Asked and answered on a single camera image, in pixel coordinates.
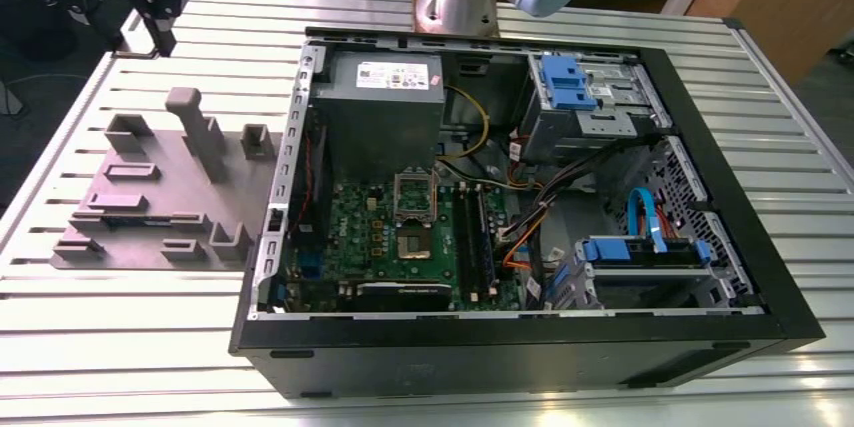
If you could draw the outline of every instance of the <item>floor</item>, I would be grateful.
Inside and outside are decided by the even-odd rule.
[[[106,0],[105,15],[116,25],[126,11],[121,0]],[[77,48],[66,58],[54,62],[26,60],[0,37],[0,78],[12,82],[10,92],[26,108],[26,112],[13,118],[4,116],[0,108],[0,213],[102,55],[100,40],[90,30],[74,24],[73,31]],[[854,163],[854,137],[850,136],[854,132],[854,67],[840,65],[834,56],[827,55],[795,86],[795,92],[848,162]]]

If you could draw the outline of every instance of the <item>power supply label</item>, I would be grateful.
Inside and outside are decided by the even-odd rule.
[[[429,90],[427,64],[361,62],[356,87],[364,89]]]

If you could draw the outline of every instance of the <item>orange wire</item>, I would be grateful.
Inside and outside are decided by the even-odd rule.
[[[531,234],[533,233],[533,231],[539,227],[539,224],[543,223],[544,219],[545,219],[545,214],[543,214],[543,216],[536,220],[536,222],[533,222],[533,224],[531,224],[531,227],[528,227],[528,230],[524,233],[524,235],[521,236],[521,238],[519,239],[519,242],[516,242],[516,245],[513,245],[512,249],[509,249],[509,252],[507,252],[507,255],[504,256],[504,260],[501,260],[501,265],[504,267],[508,266],[509,259],[512,258],[512,254],[516,252],[516,250],[519,250],[519,247],[521,247],[521,244],[524,244],[524,241],[528,240],[528,237],[531,236]]]

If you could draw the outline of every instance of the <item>yellow wire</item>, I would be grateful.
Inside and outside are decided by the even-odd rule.
[[[477,112],[480,112],[480,117],[483,118],[483,133],[480,134],[480,140],[477,140],[477,143],[473,145],[473,147],[471,147],[471,149],[467,149],[463,152],[459,152],[456,154],[439,156],[439,159],[441,160],[453,160],[453,159],[465,157],[468,154],[475,152],[483,144],[485,144],[485,139],[489,136],[489,116],[485,113],[485,109],[480,105],[480,102],[477,102],[475,98],[471,95],[468,95],[465,91],[463,91],[463,89],[460,89],[459,87],[453,87],[452,85],[445,85],[445,87],[451,89],[453,92],[456,92],[459,95],[465,97],[468,102],[471,102],[471,104],[477,108]]]
[[[516,252],[516,250],[519,250],[519,247],[521,247],[521,244],[524,244],[524,241],[528,240],[528,237],[531,236],[531,234],[533,233],[533,231],[539,227],[539,224],[543,223],[543,220],[545,220],[545,214],[543,214],[541,217],[539,219],[536,219],[536,222],[533,222],[533,224],[531,224],[531,227],[528,228],[527,232],[524,233],[524,235],[519,239],[519,242],[516,242],[516,245],[513,245],[512,249],[509,249],[509,252],[507,252],[507,255],[504,256],[504,260],[501,261],[501,265],[508,265],[509,259],[512,257],[512,254]]]

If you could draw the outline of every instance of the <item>cable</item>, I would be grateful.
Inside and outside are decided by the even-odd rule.
[[[501,265],[504,267],[508,266],[507,264],[509,262],[509,259],[512,258],[512,254],[516,252],[516,250],[519,250],[519,247],[521,247],[521,244],[524,244],[524,241],[528,240],[528,237],[531,236],[531,234],[533,233],[533,231],[539,227],[539,224],[543,223],[543,220],[545,220],[545,214],[543,214],[543,216],[536,220],[536,222],[533,222],[533,224],[531,224],[531,227],[524,232],[524,235],[521,236],[521,238],[516,242],[516,245],[512,246],[512,249],[509,249],[509,251],[507,252],[507,255],[504,255],[504,260],[501,260]]]
[[[509,185],[515,185],[516,187],[527,187],[527,182],[516,182],[516,179],[513,177],[513,172],[516,171],[516,167],[519,167],[519,162],[512,162],[509,164],[509,166],[507,167],[507,183]],[[543,188],[543,184],[540,182],[533,182],[533,187],[536,187],[537,189]]]
[[[608,145],[596,150],[587,157],[576,160],[569,165],[563,167],[552,179],[545,183],[541,190],[533,198],[533,203],[528,212],[521,215],[521,219],[507,226],[505,235],[512,234],[519,228],[531,222],[536,216],[548,209],[548,206],[556,199],[557,193],[563,189],[563,186],[571,186],[572,182],[580,177],[587,175],[592,166],[601,164],[612,155],[621,152],[631,147],[639,147],[647,145],[651,142],[656,142],[660,136],[657,134],[637,137],[635,139],[616,140]]]
[[[439,162],[448,168],[448,170],[453,173],[453,175],[456,175],[460,179],[467,180],[469,182],[480,182],[484,184],[489,184],[489,185],[495,185],[503,189],[509,189],[509,190],[529,190],[524,187],[515,187],[512,185],[508,184],[501,184],[500,182],[496,182],[491,179],[479,179],[476,177],[469,176],[468,174],[465,174],[461,170],[459,170],[456,167],[453,167],[453,165],[451,165],[451,163],[447,160],[441,160],[439,159]]]
[[[477,140],[477,143],[473,145],[473,147],[471,149],[463,150],[461,152],[459,152],[456,154],[440,155],[439,156],[439,160],[453,160],[453,159],[459,159],[460,157],[465,157],[468,154],[471,154],[477,149],[480,149],[483,144],[485,144],[485,140],[489,137],[489,116],[485,113],[485,109],[480,105],[480,102],[477,102],[475,100],[475,98],[471,95],[468,95],[468,93],[465,91],[463,91],[463,89],[460,89],[459,87],[453,87],[452,85],[445,85],[444,88],[445,89],[451,89],[453,92],[456,92],[463,97],[465,97],[468,102],[471,102],[471,104],[477,109],[477,112],[480,113],[480,118],[483,119],[483,132],[480,133],[480,140]]]

